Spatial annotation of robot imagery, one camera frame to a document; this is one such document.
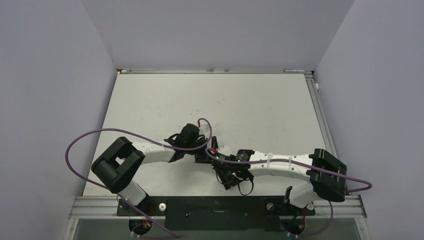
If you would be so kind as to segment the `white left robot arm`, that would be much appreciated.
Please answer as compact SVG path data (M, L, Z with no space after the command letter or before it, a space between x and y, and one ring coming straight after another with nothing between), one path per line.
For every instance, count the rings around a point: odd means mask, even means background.
M158 143L131 142L125 136L117 138L91 165L91 171L106 189L129 202L136 215L148 211L149 196L133 179L139 167L150 163L173 163L185 155L196 161L206 161L206 148L212 140L210 125L186 124L179 133Z

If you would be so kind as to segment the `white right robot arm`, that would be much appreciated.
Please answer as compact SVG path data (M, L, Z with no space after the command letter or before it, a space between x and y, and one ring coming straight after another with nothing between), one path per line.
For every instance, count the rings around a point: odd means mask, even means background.
M255 177L273 176L298 180L287 187L283 209L295 214L317 200L344 202L347 166L325 149L311 154L278 155L251 149L240 149L235 155L225 155L216 149L206 150L212 167L226 189L239 186Z

